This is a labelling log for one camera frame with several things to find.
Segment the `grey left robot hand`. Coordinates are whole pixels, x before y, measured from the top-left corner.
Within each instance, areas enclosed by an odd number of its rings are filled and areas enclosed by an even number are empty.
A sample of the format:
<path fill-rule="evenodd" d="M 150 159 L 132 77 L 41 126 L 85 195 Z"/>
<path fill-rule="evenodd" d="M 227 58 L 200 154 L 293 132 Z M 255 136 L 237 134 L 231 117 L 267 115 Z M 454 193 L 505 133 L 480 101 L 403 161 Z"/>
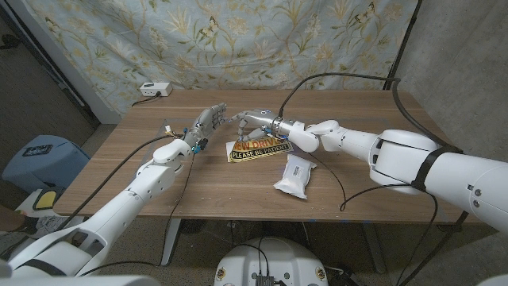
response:
<path fill-rule="evenodd" d="M 211 106 L 196 118 L 191 128 L 183 136 L 193 153 L 204 150 L 214 131 L 225 122 L 226 104 L 221 102 Z"/>

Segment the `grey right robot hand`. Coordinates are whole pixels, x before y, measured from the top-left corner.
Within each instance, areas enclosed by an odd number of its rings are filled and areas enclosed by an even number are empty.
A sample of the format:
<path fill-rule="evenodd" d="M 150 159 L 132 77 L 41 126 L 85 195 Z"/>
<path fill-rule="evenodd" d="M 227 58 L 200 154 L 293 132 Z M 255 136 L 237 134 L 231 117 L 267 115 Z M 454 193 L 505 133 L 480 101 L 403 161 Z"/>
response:
<path fill-rule="evenodd" d="M 241 111 L 233 115 L 229 122 L 239 122 L 238 141 L 254 141 L 262 137 L 283 139 L 298 128 L 296 122 L 263 109 Z"/>

